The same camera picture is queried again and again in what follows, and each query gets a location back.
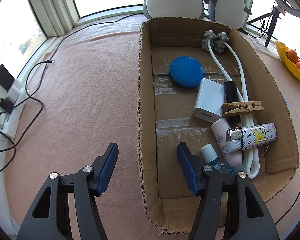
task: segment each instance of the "cardboard box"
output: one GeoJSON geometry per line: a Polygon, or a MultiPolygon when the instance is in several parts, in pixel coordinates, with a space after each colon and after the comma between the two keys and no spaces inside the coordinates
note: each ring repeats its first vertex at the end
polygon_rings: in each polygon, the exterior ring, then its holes
{"type": "MultiPolygon", "coordinates": [[[[280,192],[293,178],[298,167],[296,135],[286,103],[271,74],[252,47],[227,26],[187,18],[155,18],[143,23],[140,36],[138,80],[138,157],[141,189],[146,215],[168,233],[190,232],[200,197],[188,189],[177,160],[176,146],[185,141],[192,154],[211,143],[219,156],[218,143],[210,123],[192,117],[197,90],[183,90],[171,83],[169,66],[173,59],[197,59],[205,78],[225,80],[211,55],[201,49],[205,30],[226,32],[229,45],[244,68],[248,96],[262,100],[264,111],[256,115],[259,124],[274,122],[278,138],[264,155],[264,174],[253,180],[265,202],[280,192]]],[[[240,87],[239,70],[231,52],[216,57],[240,87]]],[[[222,198],[220,228],[225,223],[226,195],[222,198]]]]}

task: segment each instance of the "silver screw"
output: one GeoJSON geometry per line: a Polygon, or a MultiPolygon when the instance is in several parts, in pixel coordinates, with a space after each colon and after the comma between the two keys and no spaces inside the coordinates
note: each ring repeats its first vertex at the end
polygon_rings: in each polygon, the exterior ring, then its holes
{"type": "Polygon", "coordinates": [[[247,177],[247,174],[243,171],[239,171],[239,177],[240,178],[245,178],[245,177],[247,177]]]}
{"type": "Polygon", "coordinates": [[[85,166],[85,167],[83,168],[83,171],[84,171],[84,172],[90,172],[90,171],[92,171],[92,167],[91,167],[91,166],[85,166]]]}
{"type": "Polygon", "coordinates": [[[55,179],[56,177],[58,177],[58,173],[56,172],[51,173],[49,176],[50,179],[55,179]]]}
{"type": "Polygon", "coordinates": [[[204,169],[205,171],[212,171],[212,167],[209,166],[209,165],[204,166],[203,169],[204,169]]]}

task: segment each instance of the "black cable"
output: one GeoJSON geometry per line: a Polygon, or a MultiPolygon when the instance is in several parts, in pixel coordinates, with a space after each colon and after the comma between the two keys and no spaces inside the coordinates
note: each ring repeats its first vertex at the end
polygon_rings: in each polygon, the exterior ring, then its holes
{"type": "Polygon", "coordinates": [[[275,225],[278,224],[278,223],[285,217],[285,215],[289,213],[289,211],[293,208],[293,206],[294,206],[295,203],[297,202],[299,196],[300,196],[300,191],[299,191],[299,193],[298,193],[298,196],[297,196],[296,200],[295,200],[294,203],[292,204],[292,206],[287,210],[287,212],[284,213],[284,215],[283,215],[282,217],[279,218],[279,220],[278,220],[276,223],[274,223],[275,225]]]}
{"type": "Polygon", "coordinates": [[[253,38],[256,38],[256,39],[260,39],[260,38],[262,38],[262,37],[264,37],[264,36],[267,35],[268,29],[269,29],[269,21],[270,21],[270,17],[271,17],[271,16],[273,17],[273,15],[274,15],[274,13],[273,13],[273,11],[274,11],[274,4],[275,4],[275,2],[273,3],[273,6],[272,6],[272,12],[271,12],[271,15],[270,15],[269,18],[268,18],[267,23],[266,23],[266,21],[265,21],[264,19],[260,19],[260,20],[259,20],[260,23],[261,23],[261,27],[258,28],[257,32],[260,31],[261,34],[262,34],[262,36],[260,36],[260,37],[255,37],[255,36],[253,36],[253,35],[250,34],[250,33],[248,33],[248,35],[250,35],[250,36],[252,36],[253,38]]]}
{"type": "MultiPolygon", "coordinates": [[[[79,31],[82,31],[82,30],[84,30],[85,28],[88,28],[88,27],[91,27],[91,26],[94,26],[94,25],[99,25],[99,24],[116,23],[116,22],[119,22],[119,21],[121,21],[121,20],[123,20],[123,19],[125,19],[125,18],[134,16],[134,15],[138,15],[138,14],[143,14],[143,13],[130,14],[130,15],[128,15],[128,16],[125,16],[125,17],[123,17],[123,18],[120,18],[120,19],[118,19],[118,20],[116,20],[116,21],[112,21],[112,22],[102,22],[102,23],[94,23],[94,24],[87,25],[87,26],[85,26],[84,28],[82,28],[82,29],[80,29],[80,30],[77,30],[77,31],[75,31],[75,32],[73,32],[73,33],[71,33],[71,34],[69,34],[69,35],[66,36],[65,38],[63,38],[63,39],[61,40],[61,42],[59,43],[59,45],[57,46],[57,48],[55,49],[55,51],[53,52],[53,54],[51,55],[51,57],[50,57],[49,60],[39,62],[39,63],[35,64],[35,65],[32,67],[32,69],[30,70],[30,72],[29,72],[29,74],[28,74],[28,76],[27,76],[27,79],[26,79],[26,85],[25,85],[25,90],[26,90],[26,94],[27,94],[28,97],[27,97],[25,100],[23,100],[22,102],[20,102],[19,104],[13,106],[13,108],[15,108],[15,107],[21,105],[23,102],[25,102],[25,101],[28,100],[29,98],[31,98],[31,99],[34,100],[34,101],[39,102],[39,103],[41,104],[41,108],[40,108],[39,112],[36,114],[36,116],[32,119],[32,121],[30,122],[30,124],[27,126],[27,128],[23,131],[23,133],[21,134],[19,140],[18,140],[16,143],[14,143],[7,135],[5,135],[3,132],[0,131],[0,134],[3,135],[5,138],[7,138],[7,139],[12,143],[12,147],[9,147],[9,148],[0,150],[0,153],[1,153],[1,152],[5,152],[5,151],[9,151],[9,150],[12,150],[12,149],[14,150],[14,153],[13,153],[12,157],[10,158],[10,160],[8,161],[8,163],[7,163],[6,165],[4,165],[2,169],[0,169],[0,172],[3,171],[3,170],[4,170],[4,169],[12,162],[12,160],[13,160],[14,157],[16,156],[16,146],[20,143],[20,141],[21,141],[21,139],[23,138],[23,136],[25,135],[25,133],[28,131],[28,129],[30,128],[30,126],[34,123],[34,121],[38,118],[38,116],[41,114],[41,112],[42,112],[42,110],[43,110],[43,103],[42,103],[42,101],[40,101],[40,100],[37,99],[37,98],[34,98],[33,95],[39,90],[39,88],[40,88],[40,86],[41,86],[41,84],[42,84],[43,76],[44,76],[44,73],[45,73],[45,71],[46,71],[47,65],[48,65],[49,63],[51,63],[51,62],[54,62],[54,60],[52,60],[52,57],[55,55],[55,53],[56,53],[57,50],[59,49],[61,43],[62,43],[66,38],[68,38],[69,36],[71,36],[71,35],[73,35],[73,34],[79,32],[79,31]],[[32,70],[33,70],[37,65],[42,64],[42,63],[46,63],[46,64],[45,64],[45,66],[44,66],[44,68],[43,68],[43,71],[42,71],[42,74],[41,74],[41,78],[40,78],[39,85],[38,85],[38,87],[36,88],[36,90],[35,90],[31,95],[29,95],[29,93],[28,93],[28,91],[27,91],[27,83],[28,83],[28,79],[29,79],[30,73],[32,72],[32,70]]],[[[0,112],[0,114],[6,113],[6,112],[8,112],[9,110],[0,112]]]]}

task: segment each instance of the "wooden clothespin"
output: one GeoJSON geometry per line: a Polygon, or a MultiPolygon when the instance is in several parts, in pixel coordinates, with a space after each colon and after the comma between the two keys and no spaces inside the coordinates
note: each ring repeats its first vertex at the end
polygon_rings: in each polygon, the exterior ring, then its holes
{"type": "Polygon", "coordinates": [[[250,114],[258,111],[262,111],[262,101],[250,101],[250,102],[235,102],[235,103],[224,103],[221,107],[227,108],[230,111],[225,112],[222,117],[239,115],[239,114],[250,114]]]}

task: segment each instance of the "blue liquid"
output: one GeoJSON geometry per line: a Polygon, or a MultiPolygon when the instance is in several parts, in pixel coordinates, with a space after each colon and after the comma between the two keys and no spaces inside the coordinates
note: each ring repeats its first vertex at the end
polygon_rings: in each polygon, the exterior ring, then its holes
{"type": "Polygon", "coordinates": [[[232,169],[225,159],[216,158],[212,162],[207,163],[207,165],[214,167],[217,171],[221,173],[233,175],[232,169]]]}

